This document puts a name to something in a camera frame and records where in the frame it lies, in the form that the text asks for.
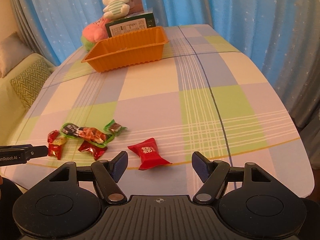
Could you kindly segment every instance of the zigzag pillow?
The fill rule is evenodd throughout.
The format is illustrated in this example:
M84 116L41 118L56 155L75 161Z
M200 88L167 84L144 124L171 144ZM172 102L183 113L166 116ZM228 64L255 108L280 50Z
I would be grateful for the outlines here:
M39 59L10 80L11 86L25 108L29 109L32 106L50 75L47 63L43 59Z

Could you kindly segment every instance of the stuffed bunny toy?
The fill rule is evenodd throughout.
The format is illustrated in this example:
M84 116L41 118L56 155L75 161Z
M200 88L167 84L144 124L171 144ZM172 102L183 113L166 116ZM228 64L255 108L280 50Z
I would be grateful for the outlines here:
M130 10L127 4L130 0L102 0L106 7L103 9L103 16L106 19L119 19L126 16Z

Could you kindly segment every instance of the round black disc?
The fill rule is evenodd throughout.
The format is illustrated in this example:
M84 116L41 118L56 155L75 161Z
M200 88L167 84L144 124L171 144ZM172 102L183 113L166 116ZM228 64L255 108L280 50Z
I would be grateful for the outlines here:
M75 235L96 222L100 214L100 201L83 188L66 188L65 192L45 196L29 193L16 201L13 217L23 231L39 238Z
M249 190L239 188L221 199L219 213L231 228L242 235L269 239L299 231L306 209L297 196L252 196Z

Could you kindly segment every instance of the blue line on tablecloth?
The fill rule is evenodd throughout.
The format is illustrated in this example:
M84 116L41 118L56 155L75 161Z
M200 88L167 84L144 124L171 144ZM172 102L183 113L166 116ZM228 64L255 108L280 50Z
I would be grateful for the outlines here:
M217 103L216 103L216 100L214 99L214 95L213 95L213 92L212 92L212 89L211 89L211 86L210 86L210 83L209 83L209 80L208 80L208 77L207 77L207 74L205 73L204 71L204 68L202 66L202 63L198 57L198 54L196 53L196 51L194 50L194 48L192 47L192 45L190 44L190 42L188 41L188 39L185 37L184 33L182 32L182 30L180 29L180 27L178 26L179 30L181 31L182 35L184 36L184 38L187 40L187 42L189 43L189 45L191 46L191 48L193 49L195 55L197 56L197 59L201 65L201 68L202 68L202 71L204 73L204 76L205 76L205 79L207 81L207 84L208 84L208 87L209 87L209 90L210 90L210 93L211 93L211 97L212 97L212 100L214 102L214 106L217 110L217 113L218 113L218 117L219 117L219 120L220 120L220 123L221 123L221 128L222 128L222 131L223 131L223 136L224 136L224 139L225 139L225 142L226 142L226 146L227 146L227 151L228 151L228 155L229 155L229 161L230 161L230 166L233 166L232 164L232 159L231 159L231 153L230 153L230 149L229 149L229 145L228 145L228 140L227 140L227 135L226 135L226 131L224 130L224 126L223 126L223 123L222 123L222 119L221 119L221 116L220 116L220 113L219 113L219 109L218 109L218 106L217 106Z

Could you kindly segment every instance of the blue curtain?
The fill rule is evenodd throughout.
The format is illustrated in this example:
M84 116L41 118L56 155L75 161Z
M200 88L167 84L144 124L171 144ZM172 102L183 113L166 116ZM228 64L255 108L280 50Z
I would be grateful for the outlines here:
M317 56L320 0L143 0L159 25L210 24L246 54L288 110ZM81 46L82 29L102 16L101 0L26 0L28 22L59 62Z
M26 0L24 10L29 24L33 19L39 22L35 32L47 38L45 46L57 59L51 61L59 65L82 45L83 28L99 19L103 8L101 0Z

